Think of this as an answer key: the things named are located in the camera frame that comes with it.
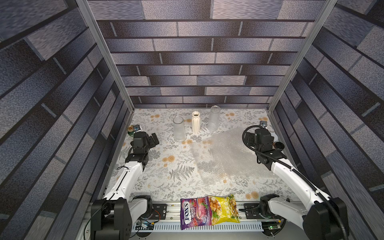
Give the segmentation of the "frosted clear glass vase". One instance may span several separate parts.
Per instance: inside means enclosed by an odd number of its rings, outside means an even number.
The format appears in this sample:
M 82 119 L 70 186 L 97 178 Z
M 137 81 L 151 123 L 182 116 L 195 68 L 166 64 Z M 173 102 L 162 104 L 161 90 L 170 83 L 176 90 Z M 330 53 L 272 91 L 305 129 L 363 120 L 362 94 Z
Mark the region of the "frosted clear glass vase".
M 180 116 L 176 116 L 173 119 L 174 127 L 174 139 L 176 142 L 183 142 L 186 140 L 186 130 L 184 125 L 184 119 Z

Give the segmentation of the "clear textured glass vase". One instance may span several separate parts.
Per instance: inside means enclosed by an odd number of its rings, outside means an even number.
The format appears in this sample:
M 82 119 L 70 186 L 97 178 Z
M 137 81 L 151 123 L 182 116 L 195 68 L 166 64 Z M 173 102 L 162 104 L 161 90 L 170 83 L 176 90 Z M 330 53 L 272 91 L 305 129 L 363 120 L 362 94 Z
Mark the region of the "clear textured glass vase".
M 221 108 L 219 106 L 212 106 L 209 116 L 209 121 L 207 124 L 207 129 L 210 132 L 215 132 L 220 126 L 220 112 Z

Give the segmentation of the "white ribbed ceramic vase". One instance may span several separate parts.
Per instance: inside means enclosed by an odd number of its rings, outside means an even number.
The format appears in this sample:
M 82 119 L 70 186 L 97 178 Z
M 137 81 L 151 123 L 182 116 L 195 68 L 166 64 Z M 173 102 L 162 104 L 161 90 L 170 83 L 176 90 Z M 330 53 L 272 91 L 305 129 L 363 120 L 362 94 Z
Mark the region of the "white ribbed ceramic vase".
M 194 134 L 198 134 L 201 127 L 201 115 L 198 111 L 194 111 L 192 116 L 192 131 Z

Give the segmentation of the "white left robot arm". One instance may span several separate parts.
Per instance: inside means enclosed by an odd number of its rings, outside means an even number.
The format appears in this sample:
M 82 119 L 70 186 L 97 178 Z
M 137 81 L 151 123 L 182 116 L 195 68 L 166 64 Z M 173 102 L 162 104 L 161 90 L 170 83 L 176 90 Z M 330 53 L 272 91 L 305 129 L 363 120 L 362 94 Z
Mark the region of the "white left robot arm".
M 128 240 L 134 223 L 152 215 L 153 204 L 149 195 L 129 197 L 138 178 L 149 161 L 150 149 L 160 144 L 155 133 L 149 135 L 140 126 L 134 126 L 134 136 L 119 180 L 104 198 L 94 201 L 91 207 L 90 236 L 85 240 Z

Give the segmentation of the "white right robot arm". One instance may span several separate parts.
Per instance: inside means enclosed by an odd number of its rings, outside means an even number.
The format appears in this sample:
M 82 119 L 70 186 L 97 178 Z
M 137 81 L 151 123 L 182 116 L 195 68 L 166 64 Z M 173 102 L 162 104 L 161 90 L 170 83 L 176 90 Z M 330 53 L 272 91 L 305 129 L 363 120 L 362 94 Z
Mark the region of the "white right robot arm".
M 310 240 L 347 240 L 349 222 L 346 204 L 316 187 L 283 153 L 284 144 L 275 141 L 264 123 L 242 133 L 245 147 L 255 153 L 257 163 L 280 177 L 303 204 L 295 205 L 277 194 L 260 198 L 256 211 L 263 217 L 279 216 L 300 227 Z

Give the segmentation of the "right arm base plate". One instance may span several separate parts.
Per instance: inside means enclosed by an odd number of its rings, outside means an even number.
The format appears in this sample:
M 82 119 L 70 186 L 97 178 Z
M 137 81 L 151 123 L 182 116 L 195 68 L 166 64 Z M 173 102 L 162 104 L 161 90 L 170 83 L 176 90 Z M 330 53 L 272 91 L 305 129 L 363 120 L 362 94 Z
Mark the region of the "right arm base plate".
M 243 213 L 247 220 L 282 220 L 283 218 L 278 215 L 262 215 L 259 208 L 259 203 L 245 203 L 243 206 Z

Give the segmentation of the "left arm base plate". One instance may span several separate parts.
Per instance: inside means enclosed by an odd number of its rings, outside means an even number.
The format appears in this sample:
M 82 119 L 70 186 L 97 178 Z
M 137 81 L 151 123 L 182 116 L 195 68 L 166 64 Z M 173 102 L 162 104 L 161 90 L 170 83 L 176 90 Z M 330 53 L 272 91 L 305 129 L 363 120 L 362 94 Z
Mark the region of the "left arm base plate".
M 167 216 L 167 204 L 153 204 L 152 212 L 149 215 L 144 214 L 139 220 L 165 220 Z

